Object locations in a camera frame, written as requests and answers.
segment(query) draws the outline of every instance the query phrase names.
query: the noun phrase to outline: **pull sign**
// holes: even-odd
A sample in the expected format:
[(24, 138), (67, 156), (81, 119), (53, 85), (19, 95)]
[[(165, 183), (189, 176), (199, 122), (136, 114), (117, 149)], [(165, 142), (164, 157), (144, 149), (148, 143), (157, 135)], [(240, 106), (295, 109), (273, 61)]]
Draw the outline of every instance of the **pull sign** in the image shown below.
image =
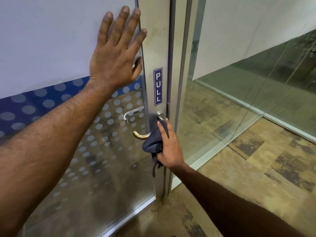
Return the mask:
[(155, 105), (162, 103), (162, 67), (154, 70)]

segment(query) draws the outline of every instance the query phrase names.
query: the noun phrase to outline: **tile floor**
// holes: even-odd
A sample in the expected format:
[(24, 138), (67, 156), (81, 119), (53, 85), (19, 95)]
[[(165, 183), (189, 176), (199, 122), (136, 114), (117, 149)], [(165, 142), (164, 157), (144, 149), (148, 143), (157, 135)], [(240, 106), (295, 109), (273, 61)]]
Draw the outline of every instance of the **tile floor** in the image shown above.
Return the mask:
[[(316, 235), (316, 145), (260, 118), (199, 172), (280, 216), (307, 236)], [(221, 236), (180, 184), (114, 236)]]

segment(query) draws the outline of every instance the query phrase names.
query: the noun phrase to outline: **left hand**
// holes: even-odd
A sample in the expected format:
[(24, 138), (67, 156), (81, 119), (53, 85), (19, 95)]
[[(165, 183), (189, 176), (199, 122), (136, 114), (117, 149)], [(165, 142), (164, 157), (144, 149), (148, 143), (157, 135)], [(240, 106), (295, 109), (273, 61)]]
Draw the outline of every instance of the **left hand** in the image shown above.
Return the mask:
[(112, 12), (105, 14), (98, 33), (97, 46), (90, 61), (90, 81), (97, 82), (97, 85), (106, 85), (113, 92), (135, 81), (143, 68), (141, 57), (137, 59), (135, 67), (132, 68), (132, 66), (147, 35), (147, 30), (143, 28), (128, 48), (141, 14), (139, 8), (136, 7), (122, 33), (129, 13), (128, 6), (121, 9), (109, 40), (107, 37), (113, 14)]

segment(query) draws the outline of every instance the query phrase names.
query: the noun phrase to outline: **rag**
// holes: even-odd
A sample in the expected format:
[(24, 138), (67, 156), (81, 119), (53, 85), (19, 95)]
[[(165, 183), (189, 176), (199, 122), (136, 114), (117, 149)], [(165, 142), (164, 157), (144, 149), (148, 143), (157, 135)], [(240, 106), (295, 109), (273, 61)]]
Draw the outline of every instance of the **rag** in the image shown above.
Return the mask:
[[(165, 129), (167, 136), (169, 138), (167, 124), (164, 120), (159, 120), (159, 122), (162, 124), (163, 128)], [(163, 164), (157, 159), (157, 154), (162, 152), (162, 138), (160, 131), (158, 129), (157, 123), (154, 124), (152, 131), (150, 133), (150, 136), (148, 139), (143, 143), (143, 151), (147, 153), (151, 153), (152, 159), (153, 159), (153, 177), (155, 177), (155, 169), (156, 166), (158, 166), (158, 169), (163, 166)]]

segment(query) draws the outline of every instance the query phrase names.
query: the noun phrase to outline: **right arm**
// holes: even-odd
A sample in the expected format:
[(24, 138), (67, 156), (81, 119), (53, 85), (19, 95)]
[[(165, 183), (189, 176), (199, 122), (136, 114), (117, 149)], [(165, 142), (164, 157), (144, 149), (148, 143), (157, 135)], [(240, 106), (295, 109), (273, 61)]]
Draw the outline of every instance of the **right arm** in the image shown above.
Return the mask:
[(158, 122), (163, 153), (158, 160), (194, 195), (223, 236), (304, 236), (270, 211), (247, 201), (189, 167), (168, 119), (169, 138)]

